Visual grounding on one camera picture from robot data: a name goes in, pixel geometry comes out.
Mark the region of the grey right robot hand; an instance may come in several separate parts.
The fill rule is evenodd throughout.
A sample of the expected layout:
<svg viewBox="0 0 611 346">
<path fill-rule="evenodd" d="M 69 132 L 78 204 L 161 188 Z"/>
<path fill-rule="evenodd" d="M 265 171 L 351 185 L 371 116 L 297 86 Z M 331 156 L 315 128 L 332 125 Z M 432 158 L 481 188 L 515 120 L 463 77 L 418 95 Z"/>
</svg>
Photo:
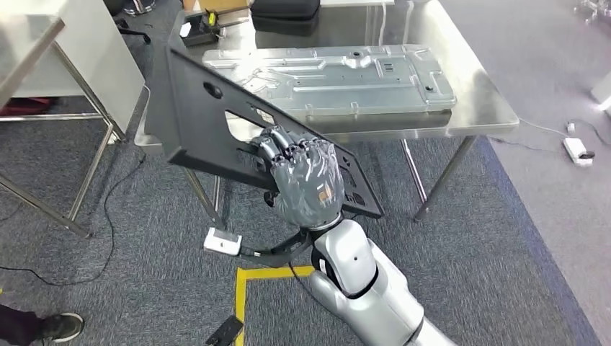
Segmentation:
<svg viewBox="0 0 611 346">
<path fill-rule="evenodd" d="M 344 183 L 333 143 L 274 125 L 251 144 L 258 148 L 277 186 L 276 192 L 264 193 L 264 200 L 285 221 L 315 229 L 340 216 Z"/>
</svg>

